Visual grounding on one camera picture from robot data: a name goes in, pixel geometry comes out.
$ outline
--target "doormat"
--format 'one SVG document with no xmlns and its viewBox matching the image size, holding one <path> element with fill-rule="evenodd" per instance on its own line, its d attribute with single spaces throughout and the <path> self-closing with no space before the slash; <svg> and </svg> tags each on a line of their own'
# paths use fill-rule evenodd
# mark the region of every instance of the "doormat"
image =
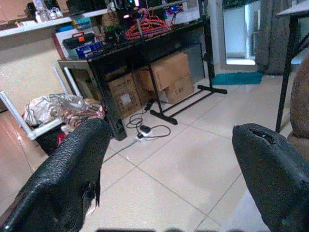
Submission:
<svg viewBox="0 0 309 232">
<path fill-rule="evenodd" d="M 222 73 L 213 78 L 213 85 L 258 85 L 264 74 L 261 72 Z"/>
</svg>

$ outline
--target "shelf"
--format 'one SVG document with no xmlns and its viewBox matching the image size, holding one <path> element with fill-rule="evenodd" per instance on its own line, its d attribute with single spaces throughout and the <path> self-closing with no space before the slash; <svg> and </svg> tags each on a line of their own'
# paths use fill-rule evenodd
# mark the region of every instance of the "shelf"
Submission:
<svg viewBox="0 0 309 232">
<path fill-rule="evenodd" d="M 39 30 L 39 29 L 43 29 L 43 28 L 53 27 L 53 26 L 56 26 L 56 25 L 70 23 L 74 20 L 74 18 L 79 18 L 79 17 L 85 17 L 86 18 L 86 17 L 94 17 L 94 16 L 106 14 L 107 11 L 108 11 L 108 9 L 91 11 L 91 12 L 87 12 L 87 13 L 84 13 L 84 14 L 74 16 L 74 17 L 64 17 L 64 18 L 60 18 L 60 19 L 47 21 L 47 22 L 44 22 L 44 23 L 38 23 L 37 25 L 24 26 L 24 27 L 20 27 L 20 28 L 12 28 L 12 29 L 7 29 L 7 30 L 0 30 L 0 38 L 24 33 L 24 32 L 27 32 L 27 31 Z"/>
</svg>

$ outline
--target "plastic bag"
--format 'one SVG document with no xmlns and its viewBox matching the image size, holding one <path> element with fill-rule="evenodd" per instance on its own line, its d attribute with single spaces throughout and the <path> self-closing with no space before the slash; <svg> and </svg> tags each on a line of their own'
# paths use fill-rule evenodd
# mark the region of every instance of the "plastic bag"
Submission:
<svg viewBox="0 0 309 232">
<path fill-rule="evenodd" d="M 22 115 L 25 122 L 30 126 L 42 126 L 54 118 L 51 112 L 54 108 L 51 104 L 49 96 L 41 96 L 30 101 Z"/>
<path fill-rule="evenodd" d="M 70 94 L 51 94 L 49 97 L 53 106 L 51 114 L 64 120 L 66 125 L 62 131 L 66 134 L 87 119 L 105 117 L 104 107 L 98 101 Z"/>
</svg>

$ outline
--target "wooden cabinet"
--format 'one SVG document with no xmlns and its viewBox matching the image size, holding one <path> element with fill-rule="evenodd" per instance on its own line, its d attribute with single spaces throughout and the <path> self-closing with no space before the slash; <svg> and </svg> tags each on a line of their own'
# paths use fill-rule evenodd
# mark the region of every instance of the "wooden cabinet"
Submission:
<svg viewBox="0 0 309 232">
<path fill-rule="evenodd" d="M 67 6 L 67 0 L 57 0 L 57 2 L 58 2 L 58 5 L 59 5 L 60 10 L 62 11 L 62 13 L 69 12 L 68 6 Z"/>
<path fill-rule="evenodd" d="M 8 20 L 6 19 L 4 13 L 2 12 L 0 8 L 0 25 L 7 24 Z"/>
<path fill-rule="evenodd" d="M 0 0 L 3 14 L 8 21 L 26 18 L 25 7 L 29 0 Z"/>
</svg>

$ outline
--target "desk leg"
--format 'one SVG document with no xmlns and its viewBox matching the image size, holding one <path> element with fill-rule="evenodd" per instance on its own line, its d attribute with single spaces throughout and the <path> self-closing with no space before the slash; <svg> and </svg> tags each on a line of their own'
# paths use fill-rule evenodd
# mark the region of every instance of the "desk leg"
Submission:
<svg viewBox="0 0 309 232">
<path fill-rule="evenodd" d="M 205 60 L 207 61 L 208 68 L 208 78 L 209 78 L 209 86 L 212 88 L 212 79 L 215 77 L 214 73 L 214 65 L 213 65 L 213 52 L 212 52 L 212 41 L 211 41 L 211 20 L 206 16 L 203 16 L 204 22 L 204 39 L 205 39 Z"/>
<path fill-rule="evenodd" d="M 280 132 L 282 114 L 283 114 L 285 97 L 286 97 L 286 89 L 287 89 L 288 81 L 289 81 L 291 62 L 294 56 L 294 46 L 295 46 L 295 38 L 297 35 L 297 26 L 298 26 L 298 18 L 296 16 L 291 16 L 290 17 L 290 35 L 289 35 L 289 42 L 288 42 L 287 51 L 286 51 L 285 67 L 284 67 L 284 72 L 283 72 L 280 102 L 279 102 L 279 107 L 278 107 L 278 115 L 277 115 L 277 123 L 276 123 L 276 132 Z"/>
</svg>

